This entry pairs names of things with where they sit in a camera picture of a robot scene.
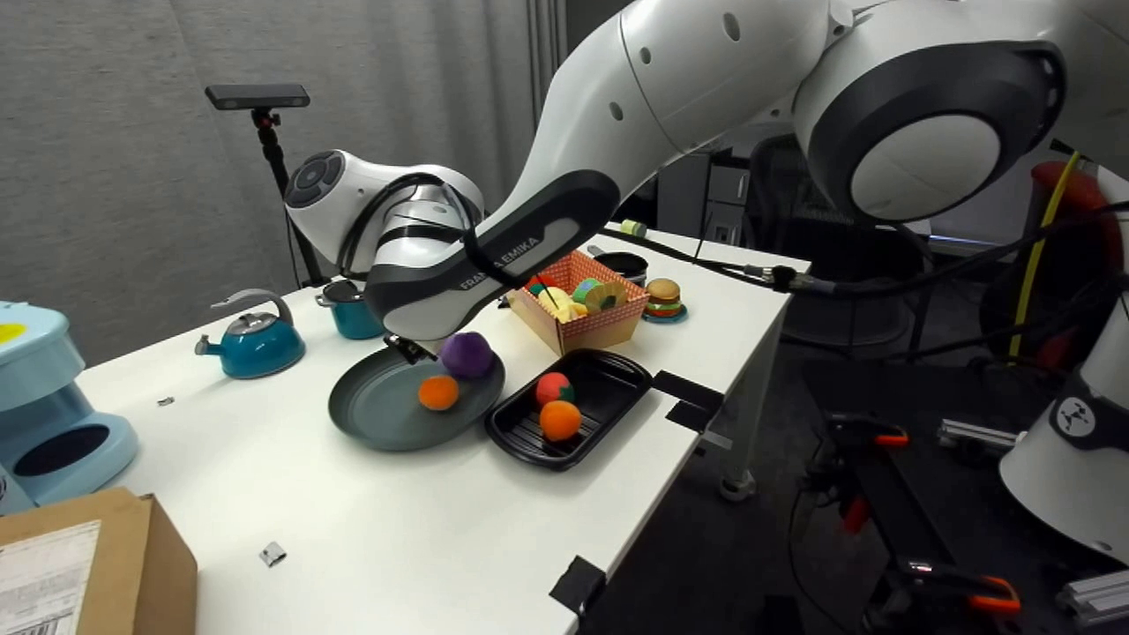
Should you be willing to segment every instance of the dark gray plate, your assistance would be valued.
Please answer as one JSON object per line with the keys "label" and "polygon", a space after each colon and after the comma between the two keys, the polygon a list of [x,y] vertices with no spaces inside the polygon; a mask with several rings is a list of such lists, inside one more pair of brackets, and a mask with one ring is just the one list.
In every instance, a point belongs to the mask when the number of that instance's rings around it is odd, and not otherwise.
{"label": "dark gray plate", "polygon": [[380,351],[348,367],[328,397],[328,417],[339,432],[378,453],[415,453],[441,445],[481,424],[505,386],[501,360],[482,383],[459,383],[462,399],[448,413],[415,403],[428,373],[441,373],[438,360],[407,363],[397,351]]}

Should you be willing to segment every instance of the black tray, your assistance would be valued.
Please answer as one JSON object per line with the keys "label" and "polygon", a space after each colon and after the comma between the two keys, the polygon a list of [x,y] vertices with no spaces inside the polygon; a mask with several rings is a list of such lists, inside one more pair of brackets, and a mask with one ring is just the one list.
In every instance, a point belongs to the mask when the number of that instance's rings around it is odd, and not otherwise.
{"label": "black tray", "polygon": [[620,424],[620,417],[651,391],[652,377],[627,355],[574,351],[560,355],[545,373],[560,371],[571,383],[574,407],[581,413],[581,428],[571,443],[550,445],[540,435],[540,407],[538,407],[538,377],[521,386],[517,397],[498,403],[487,417],[487,435],[508,457],[545,465],[545,471],[571,471],[585,459],[600,439]]}

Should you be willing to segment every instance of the cardboard box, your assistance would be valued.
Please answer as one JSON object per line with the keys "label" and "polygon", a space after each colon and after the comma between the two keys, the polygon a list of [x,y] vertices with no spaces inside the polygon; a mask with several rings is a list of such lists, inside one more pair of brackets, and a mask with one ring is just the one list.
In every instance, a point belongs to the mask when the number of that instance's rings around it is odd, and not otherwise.
{"label": "cardboard box", "polygon": [[585,313],[579,320],[565,320],[565,324],[550,312],[545,312],[530,291],[512,291],[508,292],[512,313],[518,313],[538,332],[538,340],[558,354],[605,351],[605,346],[624,341],[632,340],[646,312],[646,291],[638,291],[634,284],[620,278],[619,271],[605,270],[600,261],[579,252],[545,270],[540,278],[558,284],[560,291],[574,291],[581,278],[624,286],[624,304]]}
{"label": "cardboard box", "polygon": [[0,632],[190,635],[197,560],[156,499],[99,491],[0,518]]}

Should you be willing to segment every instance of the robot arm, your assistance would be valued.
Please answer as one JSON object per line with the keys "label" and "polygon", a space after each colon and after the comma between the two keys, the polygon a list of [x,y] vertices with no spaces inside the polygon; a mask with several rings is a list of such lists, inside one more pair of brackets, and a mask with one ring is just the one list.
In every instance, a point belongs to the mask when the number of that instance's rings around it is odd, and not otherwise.
{"label": "robot arm", "polygon": [[1058,120],[1112,107],[1065,91],[1096,36],[1103,54],[1127,45],[1093,29],[1101,10],[1127,13],[1116,0],[888,0],[841,25],[833,0],[634,0],[555,74],[494,216],[452,171],[345,152],[301,166],[287,205],[323,256],[367,271],[393,332],[441,340],[592,236],[659,166],[766,111],[789,118],[833,207],[896,223],[952,207]]}

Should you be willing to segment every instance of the wall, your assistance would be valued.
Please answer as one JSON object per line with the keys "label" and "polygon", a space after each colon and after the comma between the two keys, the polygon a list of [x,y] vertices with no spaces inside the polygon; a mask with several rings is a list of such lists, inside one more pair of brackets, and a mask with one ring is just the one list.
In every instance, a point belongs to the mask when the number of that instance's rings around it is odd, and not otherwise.
{"label": "wall", "polygon": [[0,297],[70,318],[87,363],[294,291],[246,112],[204,86],[301,83],[288,171],[323,150],[448,164],[501,200],[534,138],[521,0],[0,3]]}

